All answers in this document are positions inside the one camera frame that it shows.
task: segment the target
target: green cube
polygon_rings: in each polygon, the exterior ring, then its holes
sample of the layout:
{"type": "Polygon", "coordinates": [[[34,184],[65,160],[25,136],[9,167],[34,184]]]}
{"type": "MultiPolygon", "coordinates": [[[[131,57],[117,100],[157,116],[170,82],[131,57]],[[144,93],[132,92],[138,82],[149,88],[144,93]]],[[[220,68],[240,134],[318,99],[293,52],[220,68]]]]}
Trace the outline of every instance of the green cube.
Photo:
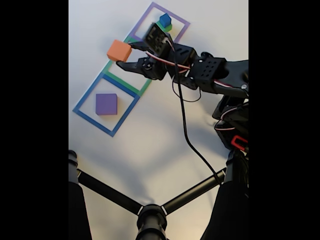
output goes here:
{"type": "Polygon", "coordinates": [[[172,24],[170,24],[169,26],[167,27],[163,27],[160,23],[160,21],[157,21],[156,24],[161,28],[162,31],[164,31],[165,33],[171,31],[172,29],[172,24]]]}

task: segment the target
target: white wire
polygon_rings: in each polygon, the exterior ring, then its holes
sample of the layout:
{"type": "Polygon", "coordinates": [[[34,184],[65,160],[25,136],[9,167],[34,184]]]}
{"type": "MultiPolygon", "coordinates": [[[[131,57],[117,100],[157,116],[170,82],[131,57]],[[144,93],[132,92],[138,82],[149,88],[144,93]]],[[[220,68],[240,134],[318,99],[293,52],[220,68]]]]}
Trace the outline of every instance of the white wire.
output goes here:
{"type": "Polygon", "coordinates": [[[232,86],[223,84],[222,82],[219,82],[219,81],[217,81],[217,80],[214,80],[213,82],[214,82],[215,84],[220,85],[220,86],[225,87],[225,88],[232,88],[232,86]]]}
{"type": "Polygon", "coordinates": [[[238,107],[234,107],[234,108],[231,108],[231,109],[229,109],[228,111],[225,111],[222,115],[221,115],[221,117],[220,117],[220,120],[214,125],[214,129],[215,130],[218,130],[218,131],[227,131],[227,130],[233,130],[233,129],[236,129],[235,127],[230,127],[230,128],[216,128],[216,125],[220,122],[220,121],[222,121],[223,119],[224,119],[224,116],[227,114],[227,113],[229,113],[229,112],[231,112],[231,111],[234,111],[234,110],[236,110],[238,107]]]}
{"type": "Polygon", "coordinates": [[[215,129],[215,130],[218,130],[218,131],[228,131],[228,130],[236,129],[235,127],[230,127],[230,128],[216,128],[216,125],[217,125],[218,123],[220,123],[220,122],[221,122],[221,120],[219,120],[219,121],[214,125],[214,129],[215,129]]]}
{"type": "MultiPolygon", "coordinates": [[[[148,51],[146,51],[145,53],[146,53],[148,56],[150,56],[150,57],[152,57],[153,59],[155,59],[155,60],[158,60],[158,61],[160,61],[160,62],[163,62],[163,63],[168,64],[168,65],[171,65],[171,66],[174,66],[174,65],[175,65],[174,62],[164,60],[164,59],[162,59],[162,58],[160,58],[160,57],[157,57],[157,56],[153,55],[152,53],[150,53],[150,52],[148,52],[148,51]]],[[[182,68],[182,69],[190,69],[189,66],[184,66],[184,65],[181,65],[181,64],[178,64],[178,67],[179,67],[179,68],[182,68]]]]}
{"type": "Polygon", "coordinates": [[[172,46],[172,43],[169,41],[169,39],[166,38],[165,41],[168,42],[169,45],[171,46],[172,50],[175,51],[175,48],[174,48],[174,46],[172,46]]]}

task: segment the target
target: green square outline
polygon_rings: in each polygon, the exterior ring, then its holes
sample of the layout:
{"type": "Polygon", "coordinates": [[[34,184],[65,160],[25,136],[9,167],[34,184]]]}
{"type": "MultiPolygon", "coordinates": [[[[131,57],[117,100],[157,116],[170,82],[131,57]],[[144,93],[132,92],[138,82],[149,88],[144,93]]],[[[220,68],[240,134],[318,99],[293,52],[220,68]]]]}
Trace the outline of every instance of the green square outline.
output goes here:
{"type": "MultiPolygon", "coordinates": [[[[124,43],[135,43],[137,41],[138,40],[132,38],[131,36],[127,36],[123,42],[124,43]]],[[[139,95],[141,97],[144,94],[144,92],[146,91],[146,89],[149,87],[149,85],[152,82],[152,80],[151,79],[147,79],[145,84],[142,86],[141,90],[138,90],[134,86],[131,86],[129,83],[125,82],[121,78],[119,78],[116,75],[114,75],[111,72],[109,72],[109,68],[111,67],[111,65],[113,63],[114,63],[113,61],[109,60],[109,62],[105,65],[105,67],[103,68],[103,70],[101,72],[103,74],[109,76],[113,80],[117,81],[121,85],[125,86],[127,89],[130,89],[132,92],[134,92],[135,94],[137,94],[137,95],[139,95]]]]}

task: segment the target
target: purple square outline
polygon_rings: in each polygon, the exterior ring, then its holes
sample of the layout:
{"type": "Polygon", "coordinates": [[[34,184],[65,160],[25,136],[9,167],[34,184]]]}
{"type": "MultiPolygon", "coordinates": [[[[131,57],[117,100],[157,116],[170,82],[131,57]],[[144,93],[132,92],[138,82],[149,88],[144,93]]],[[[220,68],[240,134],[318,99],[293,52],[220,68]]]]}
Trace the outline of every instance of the purple square outline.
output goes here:
{"type": "Polygon", "coordinates": [[[164,7],[156,4],[155,2],[152,2],[150,4],[150,6],[144,12],[144,14],[140,18],[140,20],[137,22],[137,24],[134,26],[134,28],[129,33],[129,36],[131,36],[133,39],[136,39],[138,41],[142,41],[142,39],[140,37],[136,36],[136,32],[137,32],[138,28],[141,26],[141,24],[143,23],[143,21],[147,18],[147,16],[149,15],[149,13],[151,12],[151,10],[153,8],[159,9],[160,11],[169,14],[170,17],[173,17],[173,18],[177,19],[178,21],[180,21],[181,23],[184,24],[184,27],[182,28],[182,30],[179,32],[179,34],[176,36],[176,38],[174,40],[174,42],[176,42],[176,43],[179,42],[179,40],[181,39],[181,37],[183,36],[183,34],[186,32],[187,28],[189,27],[190,22],[188,22],[188,21],[184,20],[183,18],[175,15],[173,12],[165,9],[164,7]]]}

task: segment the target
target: blue tape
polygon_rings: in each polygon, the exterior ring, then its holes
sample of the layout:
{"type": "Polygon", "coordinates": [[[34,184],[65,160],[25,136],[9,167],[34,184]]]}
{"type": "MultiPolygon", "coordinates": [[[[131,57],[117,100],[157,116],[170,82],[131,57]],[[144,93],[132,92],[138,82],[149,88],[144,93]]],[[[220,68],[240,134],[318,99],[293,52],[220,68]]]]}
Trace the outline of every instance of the blue tape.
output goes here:
{"type": "Polygon", "coordinates": [[[88,115],[84,114],[82,111],[80,111],[80,110],[73,110],[73,111],[76,114],[78,114],[80,117],[82,117],[83,119],[87,120],[89,123],[91,123],[94,126],[96,126],[98,129],[104,131],[106,134],[109,134],[111,137],[113,137],[115,135],[114,131],[110,131],[108,128],[106,128],[105,126],[101,125],[97,121],[93,120],[91,117],[89,117],[88,115]]]}
{"type": "Polygon", "coordinates": [[[74,107],[73,111],[78,111],[79,108],[82,106],[82,104],[84,104],[85,100],[89,97],[90,93],[92,92],[92,90],[95,88],[95,86],[99,83],[99,81],[103,78],[104,74],[101,72],[98,77],[93,81],[93,83],[91,84],[91,86],[89,87],[89,89],[85,92],[85,94],[83,95],[83,97],[80,99],[80,101],[76,104],[76,106],[74,107]]]}
{"type": "Polygon", "coordinates": [[[127,110],[124,112],[124,114],[122,115],[122,117],[120,118],[118,123],[115,125],[114,129],[112,130],[113,135],[116,134],[116,132],[118,131],[118,129],[120,128],[122,123],[126,120],[127,116],[129,115],[131,110],[135,107],[135,105],[136,105],[136,103],[138,102],[139,99],[140,99],[140,96],[136,95],[134,100],[133,100],[133,102],[130,104],[130,106],[127,108],[127,110]]]}
{"type": "Polygon", "coordinates": [[[127,94],[129,94],[131,97],[135,98],[137,96],[136,93],[134,93],[133,91],[131,91],[130,89],[126,88],[125,86],[123,86],[122,84],[120,84],[119,82],[117,82],[116,80],[112,79],[111,77],[103,74],[103,78],[105,80],[107,80],[108,82],[112,83],[113,85],[115,85],[116,87],[120,88],[121,90],[123,90],[124,92],[126,92],[127,94]]]}

